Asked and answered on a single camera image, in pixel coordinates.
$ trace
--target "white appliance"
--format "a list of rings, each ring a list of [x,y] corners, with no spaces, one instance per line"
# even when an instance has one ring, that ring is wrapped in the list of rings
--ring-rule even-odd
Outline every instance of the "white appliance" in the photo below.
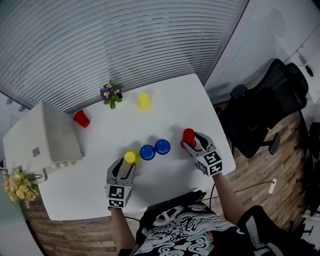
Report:
[[[21,166],[27,174],[47,174],[75,164],[82,154],[67,113],[41,102],[23,116],[3,138],[4,155],[9,173]]]

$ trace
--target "black and white marker cube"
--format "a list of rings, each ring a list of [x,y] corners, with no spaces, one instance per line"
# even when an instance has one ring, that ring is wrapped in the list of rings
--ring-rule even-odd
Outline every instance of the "black and white marker cube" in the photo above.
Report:
[[[198,169],[204,175],[213,176],[222,172],[222,159],[217,150],[196,158]]]
[[[105,194],[108,199],[109,206],[124,208],[126,207],[128,200],[132,193],[131,186],[121,185],[105,185]]]

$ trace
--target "power strip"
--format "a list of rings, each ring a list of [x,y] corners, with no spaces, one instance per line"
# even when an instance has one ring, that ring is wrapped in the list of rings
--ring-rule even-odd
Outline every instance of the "power strip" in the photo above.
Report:
[[[269,194],[272,194],[274,192],[275,186],[276,186],[277,180],[275,178],[272,179],[270,188],[269,188]]]

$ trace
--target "plastic cup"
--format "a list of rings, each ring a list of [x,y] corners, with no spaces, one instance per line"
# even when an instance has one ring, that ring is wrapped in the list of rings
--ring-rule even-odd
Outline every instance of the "plastic cup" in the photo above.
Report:
[[[151,145],[144,145],[140,149],[140,156],[143,160],[149,161],[152,160],[156,155],[156,150]]]
[[[195,131],[188,128],[183,131],[182,140],[180,142],[181,147],[184,147],[183,142],[187,143],[191,148],[196,146],[196,134]]]
[[[148,94],[141,93],[138,99],[138,108],[141,110],[148,110],[152,107],[152,101]]]
[[[135,163],[136,165],[139,164],[140,162],[140,154],[136,150],[129,150],[127,153],[124,155],[124,160],[129,164],[132,165]]]
[[[166,139],[159,139],[154,148],[159,155],[165,155],[170,151],[170,143]]]
[[[82,127],[87,127],[90,124],[90,120],[87,118],[83,110],[79,110],[75,113],[73,121],[76,121]]]

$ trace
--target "flower bouquet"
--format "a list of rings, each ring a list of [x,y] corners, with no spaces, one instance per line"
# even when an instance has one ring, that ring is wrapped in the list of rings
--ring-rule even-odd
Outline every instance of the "flower bouquet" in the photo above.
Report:
[[[4,191],[12,202],[24,201],[27,209],[30,208],[30,201],[39,195],[37,186],[19,168],[12,175],[4,176]]]
[[[116,108],[116,102],[122,102],[122,83],[115,84],[109,81],[103,88],[100,89],[100,96],[103,99],[104,104],[110,104],[110,108],[113,110]]]

